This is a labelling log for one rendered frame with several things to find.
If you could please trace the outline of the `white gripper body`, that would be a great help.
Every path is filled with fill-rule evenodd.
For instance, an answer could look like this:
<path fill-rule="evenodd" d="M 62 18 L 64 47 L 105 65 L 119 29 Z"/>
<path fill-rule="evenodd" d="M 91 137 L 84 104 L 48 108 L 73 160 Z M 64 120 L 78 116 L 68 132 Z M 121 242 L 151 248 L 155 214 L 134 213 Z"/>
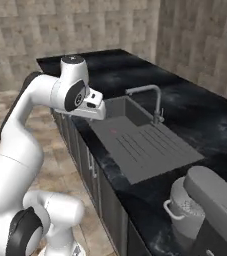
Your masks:
<path fill-rule="evenodd" d="M 95 120 L 103 120 L 106 116 L 106 107 L 103 100 L 95 102 L 84 99 L 79 106 L 71 103 L 70 107 L 72 108 L 72 110 L 68 111 L 65 104 L 62 104 L 62 113 Z"/>

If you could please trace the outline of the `dark cupboard door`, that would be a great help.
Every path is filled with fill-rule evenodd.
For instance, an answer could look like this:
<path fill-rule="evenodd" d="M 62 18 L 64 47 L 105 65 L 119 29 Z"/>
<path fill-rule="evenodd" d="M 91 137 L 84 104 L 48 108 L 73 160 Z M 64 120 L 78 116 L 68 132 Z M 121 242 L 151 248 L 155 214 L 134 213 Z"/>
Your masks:
<path fill-rule="evenodd" d="M 69 115 L 61 114 L 55 110 L 51 111 L 53 118 L 59 128 L 60 134 L 67 146 L 69 153 L 77 159 L 77 142 L 75 127 Z"/>
<path fill-rule="evenodd" d="M 152 256 L 131 220 L 128 220 L 127 256 Z"/>
<path fill-rule="evenodd" d="M 118 256 L 127 256 L 128 216 L 102 169 L 98 170 L 101 215 Z"/>
<path fill-rule="evenodd" d="M 78 141 L 78 151 L 80 157 L 80 165 L 81 165 L 81 173 L 82 178 L 84 180 L 85 186 L 93 202 L 93 205 L 97 211 L 100 213 L 100 197 L 98 192 L 98 175 L 97 178 L 94 179 L 92 177 L 92 173 L 88 168 L 88 158 L 87 158 L 87 151 L 89 150 L 88 146 L 86 145 L 85 141 L 83 140 L 80 133 L 77 133 L 77 141 Z"/>

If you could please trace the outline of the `grey metal tap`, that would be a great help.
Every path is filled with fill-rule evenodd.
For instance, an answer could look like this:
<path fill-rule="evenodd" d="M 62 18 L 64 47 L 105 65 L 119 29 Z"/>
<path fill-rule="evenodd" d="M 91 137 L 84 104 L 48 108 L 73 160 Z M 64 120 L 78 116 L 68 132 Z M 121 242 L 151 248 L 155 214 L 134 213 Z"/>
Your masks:
<path fill-rule="evenodd" d="M 131 89 L 126 89 L 125 93 L 127 95 L 132 95 L 134 93 L 140 93 L 140 92 L 145 92 L 149 90 L 154 90 L 156 92 L 156 103 L 155 103 L 155 110 L 153 115 L 153 124 L 156 125 L 164 121 L 163 108 L 161 107 L 162 93 L 160 88 L 155 84 L 151 84 L 151 85 L 145 85 L 145 86 L 135 87 Z"/>

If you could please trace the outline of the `grey sink with drainboard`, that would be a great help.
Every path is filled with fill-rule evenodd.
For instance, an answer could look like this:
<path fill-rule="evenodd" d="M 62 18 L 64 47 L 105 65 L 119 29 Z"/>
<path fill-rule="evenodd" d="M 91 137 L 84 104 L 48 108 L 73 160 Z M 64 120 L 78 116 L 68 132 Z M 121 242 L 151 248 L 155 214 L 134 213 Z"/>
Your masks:
<path fill-rule="evenodd" d="M 130 97 L 105 101 L 106 118 L 92 130 L 131 184 L 193 164 L 204 158 Z"/>

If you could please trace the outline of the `grey mixer bowl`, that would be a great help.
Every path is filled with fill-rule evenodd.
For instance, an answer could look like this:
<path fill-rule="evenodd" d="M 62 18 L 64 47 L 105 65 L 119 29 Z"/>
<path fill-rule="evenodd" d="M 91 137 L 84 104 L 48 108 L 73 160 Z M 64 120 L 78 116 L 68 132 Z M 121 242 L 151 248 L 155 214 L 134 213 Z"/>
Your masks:
<path fill-rule="evenodd" d="M 163 203 L 165 211 L 177 231 L 195 240 L 205 218 L 201 206 L 184 189 L 184 177 L 177 179 L 171 187 L 170 197 Z"/>

